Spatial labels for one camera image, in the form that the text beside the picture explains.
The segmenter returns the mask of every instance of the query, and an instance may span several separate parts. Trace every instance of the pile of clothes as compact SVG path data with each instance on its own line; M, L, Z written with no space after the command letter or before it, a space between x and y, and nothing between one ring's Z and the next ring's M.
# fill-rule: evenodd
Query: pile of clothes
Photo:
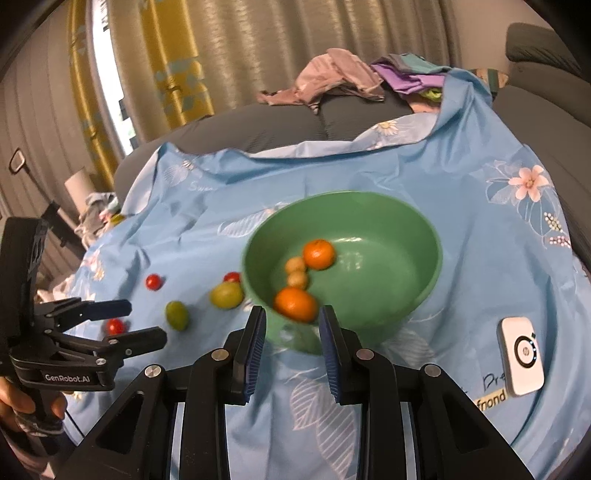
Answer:
M275 93L260 92L257 100L269 105L307 105L318 113L323 95L356 95L382 102L382 83L386 82L415 113L438 112L445 74L450 69L413 53L391 53L367 65L349 50L329 48L310 61L293 87Z
M104 233L113 228L111 219L121 210L119 200L113 192L91 193L86 198L86 210L80 215L79 224L74 230L82 239L86 249Z

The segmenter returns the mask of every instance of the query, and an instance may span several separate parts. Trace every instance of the sofa armrest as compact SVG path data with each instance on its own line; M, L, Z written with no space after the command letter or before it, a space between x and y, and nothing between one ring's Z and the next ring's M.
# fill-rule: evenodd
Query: sofa armrest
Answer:
M510 61L531 61L555 67L582 78L581 67L553 30L524 23L507 30L505 54Z

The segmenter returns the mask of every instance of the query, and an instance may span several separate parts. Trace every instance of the screw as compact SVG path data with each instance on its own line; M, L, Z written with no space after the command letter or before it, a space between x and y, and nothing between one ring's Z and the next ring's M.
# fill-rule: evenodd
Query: screw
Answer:
M429 364L425 366L425 373L429 375L429 377L435 378L441 375L441 368L437 365Z
M359 360L371 360L374 357L374 353L369 348L360 348L355 355Z
M219 362L220 360L225 360L229 356L230 356L230 354L228 353L228 351L224 350L223 348L218 348L217 350L214 350L212 352L212 358L216 362Z
M162 369L158 365L150 365L144 370L144 375L148 378L154 378L162 373Z

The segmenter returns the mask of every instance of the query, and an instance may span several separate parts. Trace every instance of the wall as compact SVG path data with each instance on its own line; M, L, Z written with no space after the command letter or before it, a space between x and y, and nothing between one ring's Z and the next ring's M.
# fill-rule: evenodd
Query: wall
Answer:
M507 27L523 22L549 25L523 0L451 0L465 69L493 68L507 72Z
M39 217L47 203L22 171L12 177L8 161L22 149L36 178L52 199L75 217L64 181L81 168L93 172L70 83L68 2L58 7L23 45L0 82L0 197L14 216ZM47 236L41 272L48 278L80 264Z

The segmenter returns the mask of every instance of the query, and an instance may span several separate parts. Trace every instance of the small yellow fruit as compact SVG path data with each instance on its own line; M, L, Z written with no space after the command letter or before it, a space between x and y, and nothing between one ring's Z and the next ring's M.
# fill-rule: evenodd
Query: small yellow fruit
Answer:
M300 290L305 290L308 286L308 275L306 275L306 272L302 271L292 272L287 277L287 285L289 287L295 287L299 288Z
M244 300L244 292L240 284L235 281L222 282L209 293L209 301L223 310L238 307L242 300Z
M302 257L292 257L285 263L285 273L288 275L293 272L305 272L306 262Z

